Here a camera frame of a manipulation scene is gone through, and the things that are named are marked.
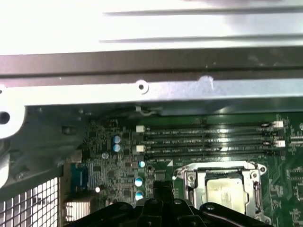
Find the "green circuit board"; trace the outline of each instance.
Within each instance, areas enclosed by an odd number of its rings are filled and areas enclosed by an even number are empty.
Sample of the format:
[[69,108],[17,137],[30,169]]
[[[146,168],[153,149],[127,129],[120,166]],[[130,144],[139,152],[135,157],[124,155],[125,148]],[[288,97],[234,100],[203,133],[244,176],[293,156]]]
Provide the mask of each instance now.
[[[277,122],[282,126],[275,127]],[[184,198],[176,169],[191,163],[253,161],[267,167],[261,176],[262,201],[272,225],[303,226],[303,113],[91,122],[82,153],[78,168],[87,169],[88,180],[80,190],[103,185],[109,204],[135,204],[137,192],[152,197],[152,183],[159,179],[172,181],[175,197]]]

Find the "ventilation grille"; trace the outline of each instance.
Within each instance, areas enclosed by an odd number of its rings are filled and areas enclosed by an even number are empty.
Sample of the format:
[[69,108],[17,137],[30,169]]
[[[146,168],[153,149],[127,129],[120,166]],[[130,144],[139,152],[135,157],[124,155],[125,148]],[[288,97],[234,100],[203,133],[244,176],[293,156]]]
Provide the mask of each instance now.
[[58,178],[0,202],[0,227],[57,227]]

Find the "motherboard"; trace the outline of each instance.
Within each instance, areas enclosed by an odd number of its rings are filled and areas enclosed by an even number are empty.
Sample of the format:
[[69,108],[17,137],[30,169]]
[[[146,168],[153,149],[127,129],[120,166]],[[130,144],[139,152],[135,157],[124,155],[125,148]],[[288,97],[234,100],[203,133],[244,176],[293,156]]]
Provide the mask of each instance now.
[[92,121],[71,191],[135,206],[156,181],[196,208],[216,202],[276,227],[303,226],[303,113]]

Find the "cpu socket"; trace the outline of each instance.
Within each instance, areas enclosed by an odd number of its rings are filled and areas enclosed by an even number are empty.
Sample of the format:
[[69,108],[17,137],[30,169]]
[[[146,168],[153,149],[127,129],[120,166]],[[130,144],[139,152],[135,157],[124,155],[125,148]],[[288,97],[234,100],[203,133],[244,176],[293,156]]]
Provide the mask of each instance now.
[[261,175],[264,165],[246,161],[192,163],[176,170],[184,180],[185,198],[199,209],[215,202],[239,213],[264,221]]

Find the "blue capacitor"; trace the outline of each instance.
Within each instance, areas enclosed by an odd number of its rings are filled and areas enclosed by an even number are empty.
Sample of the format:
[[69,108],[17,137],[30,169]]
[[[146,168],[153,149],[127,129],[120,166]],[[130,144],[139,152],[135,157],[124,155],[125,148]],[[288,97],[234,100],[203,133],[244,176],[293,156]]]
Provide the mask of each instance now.
[[136,201],[138,201],[140,199],[143,199],[144,198],[143,192],[142,191],[137,191],[134,198],[135,198]]
[[134,185],[136,185],[136,187],[141,187],[143,185],[143,179],[141,177],[136,177]]
[[145,167],[145,162],[143,162],[143,161],[139,162],[139,167],[141,167],[141,168]]
[[114,143],[120,143],[120,142],[121,142],[121,137],[120,137],[120,136],[115,136],[115,137],[113,138],[113,142],[114,142]]
[[114,152],[119,152],[121,150],[121,146],[119,145],[119,144],[115,144],[114,146],[113,146],[113,151]]

